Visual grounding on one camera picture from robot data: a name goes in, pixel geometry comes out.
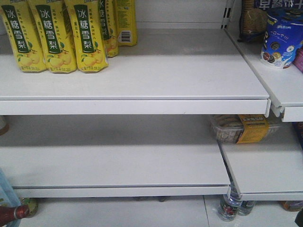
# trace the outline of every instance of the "yellow label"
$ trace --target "yellow label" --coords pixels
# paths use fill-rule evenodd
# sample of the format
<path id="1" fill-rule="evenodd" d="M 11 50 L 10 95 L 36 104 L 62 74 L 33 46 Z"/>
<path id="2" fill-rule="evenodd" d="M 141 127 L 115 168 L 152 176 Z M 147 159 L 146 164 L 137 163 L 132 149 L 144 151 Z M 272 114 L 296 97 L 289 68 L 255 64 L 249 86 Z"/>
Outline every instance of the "yellow label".
<path id="1" fill-rule="evenodd" d="M 118 45 L 137 44 L 135 0 L 114 0 Z"/>
<path id="2" fill-rule="evenodd" d="M 19 68 L 23 72 L 46 70 L 39 35 L 27 2 L 1 0 L 0 14 Z"/>
<path id="3" fill-rule="evenodd" d="M 100 22 L 107 56 L 118 55 L 118 41 L 113 0 L 100 0 Z"/>
<path id="4" fill-rule="evenodd" d="M 269 125 L 261 114 L 239 114 L 244 132 L 237 143 L 256 143 L 266 136 Z"/>
<path id="5" fill-rule="evenodd" d="M 108 66 L 98 0 L 65 0 L 74 34 L 78 68 L 98 72 Z"/>
<path id="6" fill-rule="evenodd" d="M 63 0 L 27 0 L 38 27 L 45 63 L 53 73 L 77 69 L 71 23 Z"/>
<path id="7" fill-rule="evenodd" d="M 267 19 L 267 23 L 269 23 L 270 25 L 274 25 L 275 21 L 271 21 L 270 19 Z"/>

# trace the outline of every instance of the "water bottle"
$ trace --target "water bottle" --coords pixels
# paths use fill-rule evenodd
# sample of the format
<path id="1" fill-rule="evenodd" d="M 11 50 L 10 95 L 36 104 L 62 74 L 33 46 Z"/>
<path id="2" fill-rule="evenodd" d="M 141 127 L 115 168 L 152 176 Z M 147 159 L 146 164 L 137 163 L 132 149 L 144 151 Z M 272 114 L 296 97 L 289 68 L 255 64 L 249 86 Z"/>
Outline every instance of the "water bottle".
<path id="1" fill-rule="evenodd" d="M 227 194 L 223 195 L 220 200 L 218 213 L 220 219 L 223 221 L 232 221 L 235 219 L 239 206 L 242 201 L 240 200 L 239 194 L 234 187 L 234 183 L 231 182 L 231 195 L 228 198 Z"/>
<path id="2" fill-rule="evenodd" d="M 249 215 L 254 208 L 256 201 L 243 201 L 239 207 L 238 214 L 241 216 Z"/>

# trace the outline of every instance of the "cookie package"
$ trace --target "cookie package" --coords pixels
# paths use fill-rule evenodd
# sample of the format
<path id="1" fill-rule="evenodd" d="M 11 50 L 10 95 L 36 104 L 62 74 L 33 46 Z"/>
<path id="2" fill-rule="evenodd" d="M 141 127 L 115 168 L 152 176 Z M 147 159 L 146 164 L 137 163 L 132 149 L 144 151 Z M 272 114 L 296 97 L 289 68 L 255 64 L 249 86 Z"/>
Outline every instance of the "cookie package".
<path id="1" fill-rule="evenodd" d="M 267 26 L 267 9 L 279 7 L 303 10 L 303 1 L 242 0 L 239 41 L 262 42 Z"/>
<path id="2" fill-rule="evenodd" d="M 210 115 L 209 121 L 211 134 L 222 143 L 238 143 L 244 132 L 244 125 L 237 114 Z M 269 128 L 264 138 L 289 125 L 282 122 L 281 118 L 276 117 L 272 111 L 266 121 Z"/>

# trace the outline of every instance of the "shelf unit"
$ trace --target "shelf unit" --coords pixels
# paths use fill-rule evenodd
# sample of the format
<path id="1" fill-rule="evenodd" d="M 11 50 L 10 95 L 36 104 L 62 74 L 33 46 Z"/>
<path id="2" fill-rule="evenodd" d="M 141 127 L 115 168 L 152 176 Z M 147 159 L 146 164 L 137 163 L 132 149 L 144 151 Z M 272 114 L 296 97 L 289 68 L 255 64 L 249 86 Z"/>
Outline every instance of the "shelf unit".
<path id="1" fill-rule="evenodd" d="M 291 124 L 258 144 L 220 144 L 242 200 L 303 200 L 303 152 Z"/>
<path id="2" fill-rule="evenodd" d="M 223 30 L 143 29 L 138 36 L 100 73 L 68 75 L 8 68 L 15 60 L 0 36 L 0 114 L 267 112 L 268 93 Z"/>
<path id="3" fill-rule="evenodd" d="M 228 191 L 219 147 L 201 115 L 41 115 L 8 121 L 0 166 L 19 197 Z"/>
<path id="4" fill-rule="evenodd" d="M 239 12 L 241 1 L 235 0 L 236 13 L 229 26 L 228 35 L 270 95 L 271 110 L 284 122 L 303 121 L 303 76 L 291 65 L 288 69 L 272 69 L 260 61 L 262 44 L 241 43 L 239 39 Z"/>
<path id="5" fill-rule="evenodd" d="M 285 122 L 302 121 L 302 74 L 294 67 L 265 69 L 257 44 L 236 42 L 239 3 L 137 0 L 138 45 L 120 48 L 97 74 L 21 73 L 8 38 L 0 36 L 0 114 L 11 125 L 0 138 L 0 167 L 19 196 L 48 197 L 21 227 L 53 225 L 54 219 L 63 226 L 229 226 L 214 215 L 215 195 L 230 184 L 223 157 L 243 199 L 302 199 L 302 184 L 286 169 L 302 173 L 292 129 L 243 146 L 218 145 L 209 133 L 206 114 L 268 115 L 272 109 Z M 228 20 L 228 30 L 220 29 Z M 265 161 L 285 158 L 289 165 L 273 166 L 264 178 L 245 169 L 254 187 L 243 183 L 238 154 L 242 160 L 262 155 L 258 166 L 267 171 Z M 262 179 L 277 176 L 285 184 L 266 189 Z M 163 195 L 173 197 L 164 203 L 121 198 Z M 285 212 L 283 219 L 272 203 L 258 215 L 267 208 L 281 218 L 276 226 L 293 224 L 294 215 Z M 252 219 L 230 226 L 257 226 Z"/>

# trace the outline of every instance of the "plastic food container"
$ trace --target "plastic food container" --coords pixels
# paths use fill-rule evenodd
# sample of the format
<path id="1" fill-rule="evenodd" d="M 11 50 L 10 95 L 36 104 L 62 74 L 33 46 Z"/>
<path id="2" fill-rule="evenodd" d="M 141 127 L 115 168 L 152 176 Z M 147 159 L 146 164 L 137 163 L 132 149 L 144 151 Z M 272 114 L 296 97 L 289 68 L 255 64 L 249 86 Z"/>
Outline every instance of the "plastic food container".
<path id="1" fill-rule="evenodd" d="M 281 118 L 277 118 L 274 115 L 270 115 L 266 120 L 269 124 L 269 129 L 265 137 L 285 126 Z M 210 115 L 210 123 L 212 134 L 222 143 L 236 143 L 244 132 L 242 122 L 236 114 Z"/>

